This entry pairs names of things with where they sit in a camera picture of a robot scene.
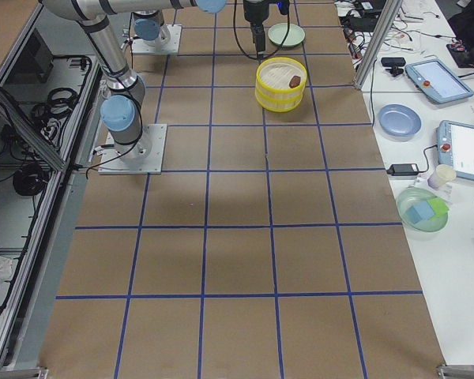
green bowl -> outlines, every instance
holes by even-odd
[[[419,221],[418,223],[413,223],[406,214],[408,209],[414,204],[417,204],[421,201],[430,200],[435,197],[437,196],[435,196],[432,192],[421,188],[411,187],[402,191],[397,198],[398,214],[401,216],[402,221],[418,231],[434,232],[443,229],[448,222],[447,213],[440,217]]]

white table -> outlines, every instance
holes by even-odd
[[[364,94],[364,99],[368,106],[370,95]],[[422,129],[407,142],[385,137],[376,121],[374,131],[387,167],[417,163],[424,170],[423,149],[435,144],[441,120],[474,124],[474,96],[444,106],[428,102],[420,93],[375,93],[373,101],[376,114],[386,104],[401,103],[422,119]],[[428,156],[435,166],[437,152],[432,149]],[[390,177],[395,197],[412,183]],[[455,179],[450,200],[444,229],[424,233],[405,227],[405,232],[446,364],[474,365],[474,182]]]
[[[382,45],[382,48],[378,54],[378,61],[375,64],[373,92],[405,93],[419,91],[405,74],[398,77],[392,77],[392,75],[388,73],[384,67],[382,67],[382,57],[404,57],[406,63],[415,63],[438,58],[443,61],[456,75],[465,75],[467,73],[474,72],[474,69],[472,68],[461,69],[457,66],[451,54],[448,52],[448,49],[446,48],[446,44],[451,43],[451,38],[435,38],[419,33],[422,32],[433,36],[454,36],[450,24],[442,15],[442,11],[439,9],[435,0],[417,1],[419,2],[419,7],[421,10],[427,12],[423,14],[424,21],[407,21],[405,24],[404,22],[399,21],[397,18],[397,21],[394,23],[395,26],[399,29],[405,30],[412,37],[412,41],[409,41],[409,38],[406,34],[396,29],[391,29],[389,36],[393,38],[387,43],[394,47],[390,47],[385,44]],[[346,8],[344,8],[344,3],[336,4],[338,4],[338,7],[342,9],[342,13],[345,14],[345,12],[347,12],[347,5],[345,5]],[[370,34],[366,33],[366,35],[368,42]],[[397,47],[412,49],[412,51],[401,50]],[[463,80],[474,91],[474,75],[466,77]],[[363,84],[362,90],[364,92],[369,92],[371,90],[371,75],[367,77]]]

blue sponge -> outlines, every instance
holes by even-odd
[[[409,208],[405,215],[412,223],[429,220],[434,217],[435,212],[428,201],[420,201]]]

green sponge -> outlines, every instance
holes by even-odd
[[[450,210],[445,201],[440,197],[434,197],[433,199],[427,200],[427,202],[434,210],[432,218],[444,216]]]

brown object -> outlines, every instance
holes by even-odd
[[[37,6],[36,0],[0,0],[0,66]]]
[[[302,80],[302,78],[298,75],[294,75],[293,78],[290,80],[290,88],[295,88],[295,87],[298,87],[300,86],[300,81]]]

